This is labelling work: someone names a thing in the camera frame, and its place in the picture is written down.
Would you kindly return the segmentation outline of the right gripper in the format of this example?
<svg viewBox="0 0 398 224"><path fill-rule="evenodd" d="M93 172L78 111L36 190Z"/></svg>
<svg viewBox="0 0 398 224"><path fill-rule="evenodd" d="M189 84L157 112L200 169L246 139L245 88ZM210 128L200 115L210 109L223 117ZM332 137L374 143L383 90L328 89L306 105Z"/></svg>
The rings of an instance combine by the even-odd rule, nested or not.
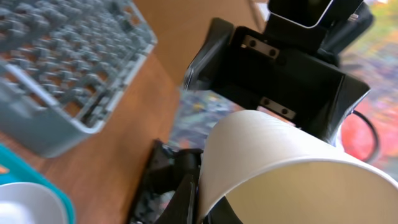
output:
<svg viewBox="0 0 398 224"><path fill-rule="evenodd" d="M270 1L262 32L214 18L183 79L254 110L262 106L322 141L369 93L340 53L373 23L363 1Z"/></svg>

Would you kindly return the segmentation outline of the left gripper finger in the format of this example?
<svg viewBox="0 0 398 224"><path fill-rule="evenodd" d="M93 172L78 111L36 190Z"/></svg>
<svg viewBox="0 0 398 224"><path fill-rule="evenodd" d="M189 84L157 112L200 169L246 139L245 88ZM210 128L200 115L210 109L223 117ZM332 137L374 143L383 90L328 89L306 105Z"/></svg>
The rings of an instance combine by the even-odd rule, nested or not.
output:
<svg viewBox="0 0 398 224"><path fill-rule="evenodd" d="M131 202L128 223L194 223L199 148L173 150L156 139Z"/></svg>

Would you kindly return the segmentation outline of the white paper cup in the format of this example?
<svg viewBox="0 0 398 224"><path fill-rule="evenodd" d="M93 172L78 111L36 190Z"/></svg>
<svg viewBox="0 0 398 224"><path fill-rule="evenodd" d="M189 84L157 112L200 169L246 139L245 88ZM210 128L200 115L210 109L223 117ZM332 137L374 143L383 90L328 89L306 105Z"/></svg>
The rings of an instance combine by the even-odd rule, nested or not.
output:
<svg viewBox="0 0 398 224"><path fill-rule="evenodd" d="M226 198L243 223L396 223L385 172L260 111L238 111L208 135L197 222Z"/></svg>

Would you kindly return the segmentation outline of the pink bowl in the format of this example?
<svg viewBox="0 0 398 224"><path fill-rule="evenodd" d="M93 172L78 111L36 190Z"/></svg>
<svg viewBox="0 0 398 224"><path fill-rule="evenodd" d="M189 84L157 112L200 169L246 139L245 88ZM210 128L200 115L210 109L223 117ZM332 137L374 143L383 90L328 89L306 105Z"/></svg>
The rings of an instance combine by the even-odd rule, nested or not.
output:
<svg viewBox="0 0 398 224"><path fill-rule="evenodd" d="M67 210L49 188L32 182L1 186L1 223L68 224Z"/></svg>

